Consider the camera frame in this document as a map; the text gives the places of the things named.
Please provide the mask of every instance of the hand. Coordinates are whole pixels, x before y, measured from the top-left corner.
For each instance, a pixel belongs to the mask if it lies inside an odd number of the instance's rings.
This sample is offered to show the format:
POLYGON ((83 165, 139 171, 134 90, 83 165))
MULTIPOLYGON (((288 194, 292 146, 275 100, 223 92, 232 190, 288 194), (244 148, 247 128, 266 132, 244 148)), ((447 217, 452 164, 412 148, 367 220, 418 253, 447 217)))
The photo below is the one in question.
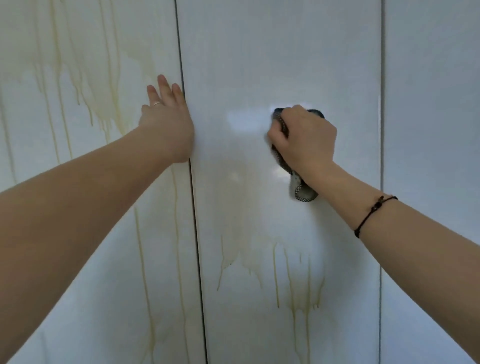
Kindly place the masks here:
POLYGON ((300 105, 283 109, 282 119, 289 130, 288 139, 276 120, 268 137, 285 162, 309 183, 333 165, 336 127, 300 105))
POLYGON ((188 161, 193 149, 193 122, 178 84, 168 85, 164 75, 158 76, 158 88, 147 86, 150 106, 142 106, 139 127, 154 133, 156 142, 171 163, 188 161))

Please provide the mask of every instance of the white tile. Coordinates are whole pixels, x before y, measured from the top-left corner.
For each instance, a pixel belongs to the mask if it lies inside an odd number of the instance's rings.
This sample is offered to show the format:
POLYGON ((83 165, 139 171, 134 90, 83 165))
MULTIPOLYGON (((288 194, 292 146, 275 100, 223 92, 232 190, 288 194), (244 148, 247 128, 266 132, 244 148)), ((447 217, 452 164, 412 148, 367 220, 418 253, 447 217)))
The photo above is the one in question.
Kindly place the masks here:
MULTIPOLYGON (((157 73, 181 82, 173 1, 7 0, 0 20, 2 189, 133 128, 157 73)), ((188 164, 135 206, 11 363, 204 363, 188 164)))
POLYGON ((320 109, 379 185, 380 3, 179 0, 209 362, 375 363, 379 267, 319 198, 288 196, 275 107, 320 109))
MULTIPOLYGON (((386 1, 384 186, 480 242, 478 3, 386 1)), ((473 361, 386 275, 382 362, 473 361)))

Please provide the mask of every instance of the black bracelet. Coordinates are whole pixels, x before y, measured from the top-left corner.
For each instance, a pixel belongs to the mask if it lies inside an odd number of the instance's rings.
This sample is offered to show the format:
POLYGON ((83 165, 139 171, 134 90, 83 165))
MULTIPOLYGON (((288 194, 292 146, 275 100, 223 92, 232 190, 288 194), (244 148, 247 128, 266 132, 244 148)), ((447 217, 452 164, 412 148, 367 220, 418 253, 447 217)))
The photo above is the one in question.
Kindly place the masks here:
POLYGON ((380 198, 378 199, 377 202, 375 202, 375 205, 372 206, 372 208, 370 209, 370 212, 368 213, 367 217, 363 219, 363 221, 360 223, 360 225, 355 229, 355 236, 357 238, 359 238, 359 235, 360 235, 360 229, 361 227, 363 226, 363 224, 365 223, 365 221, 368 220, 368 218, 375 212, 377 211, 379 208, 382 207, 382 205, 387 202, 388 200, 398 200, 398 198, 396 198, 395 196, 392 196, 392 197, 389 197, 388 199, 384 200, 384 196, 380 196, 380 198))

